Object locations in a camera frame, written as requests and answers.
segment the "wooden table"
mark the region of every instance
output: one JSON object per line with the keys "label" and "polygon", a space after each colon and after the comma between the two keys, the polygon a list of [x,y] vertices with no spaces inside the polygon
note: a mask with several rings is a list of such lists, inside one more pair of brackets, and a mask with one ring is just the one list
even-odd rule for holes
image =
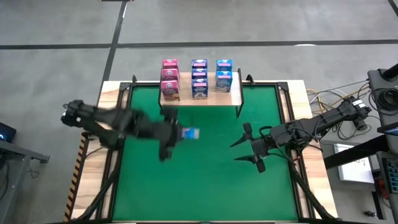
{"label": "wooden table", "polygon": [[[98,106],[102,108],[113,108],[116,105],[119,86],[121,82],[129,81],[108,81],[103,83],[101,90],[101,95],[99,98]],[[305,85],[303,80],[264,80],[257,82],[287,82],[289,85],[290,100],[292,103],[292,109],[294,112],[295,119],[300,118],[311,118],[312,113],[310,105],[307,98],[307,92],[305,90]],[[287,109],[287,103],[282,97],[282,104],[284,106],[285,119],[289,120],[289,111]],[[81,163],[81,158],[83,156],[83,148],[87,144],[87,153],[90,153],[100,147],[98,140],[92,140],[90,143],[82,140],[80,141],[80,148],[78,150],[78,157],[76,160],[75,171],[72,177],[72,184],[70,187],[70,193],[67,200],[67,209],[65,211],[65,219],[68,217],[77,218],[79,217],[90,205],[90,203],[95,198],[96,194],[99,192],[101,187],[101,180],[103,177],[105,159],[107,150],[100,149],[98,152],[90,155]],[[319,146],[318,143],[312,142],[313,145]],[[335,203],[333,200],[333,195],[329,185],[329,180],[325,165],[323,163],[322,153],[318,149],[312,147],[307,147],[303,151],[303,159],[305,163],[305,169],[307,172],[307,179],[311,191],[317,197],[319,202],[326,208],[326,210],[337,217],[337,211]],[[308,210],[306,209],[306,199],[299,189],[300,202],[302,204],[303,216],[308,217]],[[105,198],[105,203],[103,210],[107,210],[109,207],[109,195],[110,190]]]}

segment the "gray floor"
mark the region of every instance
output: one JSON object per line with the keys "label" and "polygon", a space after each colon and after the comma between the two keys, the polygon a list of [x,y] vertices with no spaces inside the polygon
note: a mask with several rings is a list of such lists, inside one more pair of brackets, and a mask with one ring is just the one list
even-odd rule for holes
{"label": "gray floor", "polygon": [[[0,45],[108,44],[120,6],[97,0],[2,0]],[[398,39],[397,27],[387,0],[136,0],[127,5],[119,43]],[[26,178],[13,223],[62,221],[81,131],[61,124],[62,104],[77,98],[96,103],[108,53],[0,50],[0,121],[18,130],[16,144],[51,155],[47,165],[32,164],[40,177]],[[156,80],[160,60],[168,57],[179,58],[181,70],[188,70],[193,58],[209,59],[210,67],[217,58],[231,58],[255,79],[302,79],[308,88],[322,90],[392,66],[398,45],[117,49],[109,79]],[[373,130],[352,142],[377,136],[378,121],[366,122]],[[345,124],[345,133],[352,130]],[[333,133],[325,138],[337,139]],[[361,214],[374,210],[370,192],[361,186],[331,179],[331,187],[341,218],[393,223],[388,208],[388,221]]]}

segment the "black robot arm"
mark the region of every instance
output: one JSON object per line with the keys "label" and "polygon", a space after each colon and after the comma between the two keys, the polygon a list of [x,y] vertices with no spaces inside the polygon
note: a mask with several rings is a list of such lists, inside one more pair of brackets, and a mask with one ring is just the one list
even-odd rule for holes
{"label": "black robot arm", "polygon": [[[244,123],[243,137],[231,147],[250,140],[253,155],[236,158],[239,161],[249,161],[257,165],[259,172],[265,171],[262,158],[270,155],[269,150],[289,145],[290,149],[303,149],[310,141],[318,140],[319,135],[324,135],[334,125],[342,121],[364,119],[371,111],[360,99],[350,97],[344,99],[341,104],[326,113],[310,119],[298,119],[279,126],[264,126],[259,130],[261,137],[254,138],[250,123]],[[269,129],[269,134],[262,131]]]}
{"label": "black robot arm", "polygon": [[[177,120],[175,109],[161,110],[163,121],[151,121],[142,110],[130,108],[103,109],[84,104],[82,100],[74,100],[64,105],[65,112],[61,121],[72,127],[83,128],[99,137],[102,145],[114,147],[121,135],[131,135],[139,139],[156,139],[160,142],[159,159],[171,158],[171,148],[183,136],[183,127]],[[104,129],[97,122],[110,125],[112,129]]]}

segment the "green table surface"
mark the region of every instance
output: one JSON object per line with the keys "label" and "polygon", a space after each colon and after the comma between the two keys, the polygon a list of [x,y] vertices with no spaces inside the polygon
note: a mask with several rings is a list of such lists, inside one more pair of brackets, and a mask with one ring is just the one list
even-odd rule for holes
{"label": "green table surface", "polygon": [[[242,136],[243,123],[251,122],[255,136],[262,126],[281,124],[275,87],[245,86],[243,91],[239,118],[233,107],[180,107],[180,122],[200,128],[200,138],[178,143],[171,160],[159,162],[159,142],[127,138],[113,220],[296,221],[285,160],[265,158],[267,170],[261,174],[255,165],[233,160],[252,154],[249,142],[229,147]],[[132,108],[162,119],[158,92],[157,87],[135,87]]]}

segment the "product box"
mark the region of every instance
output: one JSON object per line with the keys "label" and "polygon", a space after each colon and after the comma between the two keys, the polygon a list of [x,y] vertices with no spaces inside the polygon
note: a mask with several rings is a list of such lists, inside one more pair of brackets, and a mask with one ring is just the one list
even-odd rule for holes
{"label": "product box", "polygon": [[232,72],[232,60],[217,60],[216,61],[216,70],[217,71],[229,71]]}
{"label": "product box", "polygon": [[207,59],[192,60],[192,68],[207,68]]}
{"label": "product box", "polygon": [[162,68],[176,68],[178,69],[178,59],[163,59]]}
{"label": "product box", "polygon": [[165,100],[175,101],[180,100],[180,87],[178,81],[162,81],[162,93]]}
{"label": "product box", "polygon": [[218,71],[216,73],[216,91],[229,93],[232,85],[232,72]]}
{"label": "product box", "polygon": [[192,79],[194,78],[207,78],[207,68],[193,68]]}
{"label": "product box", "polygon": [[192,80],[192,96],[194,100],[207,99],[208,90],[207,78],[195,78]]}
{"label": "product box", "polygon": [[176,68],[162,69],[162,81],[176,80],[180,81],[180,75]]}

